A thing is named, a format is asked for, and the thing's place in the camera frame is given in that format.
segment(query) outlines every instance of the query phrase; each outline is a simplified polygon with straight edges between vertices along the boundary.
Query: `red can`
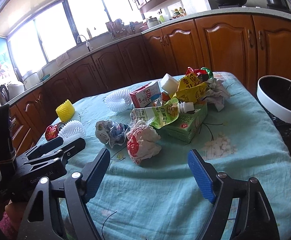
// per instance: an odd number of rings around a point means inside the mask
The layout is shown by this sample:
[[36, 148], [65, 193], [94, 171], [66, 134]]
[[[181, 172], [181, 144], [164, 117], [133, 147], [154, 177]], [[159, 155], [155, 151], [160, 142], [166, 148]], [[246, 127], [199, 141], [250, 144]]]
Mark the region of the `red can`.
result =
[[55, 125], [49, 125], [44, 134], [47, 141], [51, 141], [56, 138], [60, 132], [60, 130], [65, 126], [64, 122], [58, 122]]

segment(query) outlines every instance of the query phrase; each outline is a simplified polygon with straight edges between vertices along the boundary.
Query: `faucet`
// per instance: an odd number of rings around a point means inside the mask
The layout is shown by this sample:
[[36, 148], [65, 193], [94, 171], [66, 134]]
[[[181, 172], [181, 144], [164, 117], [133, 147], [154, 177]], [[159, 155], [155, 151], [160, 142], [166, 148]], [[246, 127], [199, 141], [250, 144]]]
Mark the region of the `faucet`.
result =
[[80, 41], [79, 41], [80, 36], [83, 36], [83, 37], [85, 38], [87, 49], [91, 52], [91, 50], [90, 50], [90, 46], [91, 46], [91, 45], [90, 45], [90, 43], [87, 41], [87, 38], [86, 38], [84, 35], [80, 34], [80, 35], [77, 36], [77, 43], [80, 43]]

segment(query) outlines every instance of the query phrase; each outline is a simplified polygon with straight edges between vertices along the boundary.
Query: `crumpled paper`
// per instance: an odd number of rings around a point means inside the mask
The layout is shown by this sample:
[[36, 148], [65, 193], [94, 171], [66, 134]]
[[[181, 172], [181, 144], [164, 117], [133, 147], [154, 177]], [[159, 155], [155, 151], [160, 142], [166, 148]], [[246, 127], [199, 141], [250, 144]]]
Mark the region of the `crumpled paper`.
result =
[[113, 148], [115, 144], [122, 145], [126, 140], [126, 133], [130, 130], [124, 123], [107, 121], [98, 121], [95, 124], [95, 136], [103, 144], [109, 143]]
[[224, 100], [230, 98], [230, 93], [222, 85], [222, 80], [216, 78], [210, 78], [206, 81], [209, 89], [205, 92], [201, 98], [202, 101], [212, 103], [215, 105], [218, 112], [224, 108]]
[[144, 159], [151, 158], [161, 151], [161, 146], [155, 142], [161, 139], [156, 130], [145, 121], [138, 121], [127, 133], [127, 152], [133, 162], [140, 165]]

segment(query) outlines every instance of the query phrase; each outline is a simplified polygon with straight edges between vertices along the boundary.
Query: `table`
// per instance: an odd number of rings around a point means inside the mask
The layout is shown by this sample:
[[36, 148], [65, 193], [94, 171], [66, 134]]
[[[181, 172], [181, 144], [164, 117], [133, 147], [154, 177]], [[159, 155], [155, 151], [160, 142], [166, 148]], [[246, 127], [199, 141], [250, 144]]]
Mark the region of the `table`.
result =
[[[111, 163], [92, 200], [87, 204], [100, 235], [110, 239], [195, 239], [212, 205], [204, 199], [188, 167], [187, 153], [197, 149], [217, 171], [233, 179], [259, 179], [276, 217], [280, 239], [291, 236], [291, 158], [286, 145], [263, 108], [230, 73], [215, 73], [224, 79], [231, 93], [225, 107], [217, 112], [208, 106], [208, 116], [190, 144], [162, 136], [161, 152], [137, 166], [127, 148], [111, 149], [95, 137], [100, 120], [129, 123], [130, 110], [114, 113], [103, 100], [110, 94], [83, 98], [74, 103], [72, 120], [86, 129], [86, 148], [69, 160], [69, 176], [93, 161], [99, 150], [110, 150]], [[146, 82], [128, 88], [135, 90]], [[44, 136], [38, 145], [45, 143]], [[229, 218], [236, 217], [238, 199], [232, 203]], [[61, 209], [66, 212], [65, 201]], [[229, 220], [222, 239], [229, 239], [234, 220]]]

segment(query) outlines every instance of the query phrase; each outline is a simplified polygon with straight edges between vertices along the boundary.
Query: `green carton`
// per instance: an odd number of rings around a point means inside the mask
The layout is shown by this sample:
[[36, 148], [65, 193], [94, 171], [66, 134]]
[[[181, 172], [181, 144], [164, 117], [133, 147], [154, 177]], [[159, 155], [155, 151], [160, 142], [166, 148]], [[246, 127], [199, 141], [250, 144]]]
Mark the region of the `green carton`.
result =
[[207, 103], [198, 102], [194, 104], [194, 113], [181, 113], [173, 123], [161, 128], [166, 134], [181, 141], [190, 143], [195, 136], [198, 127], [206, 118], [208, 113]]

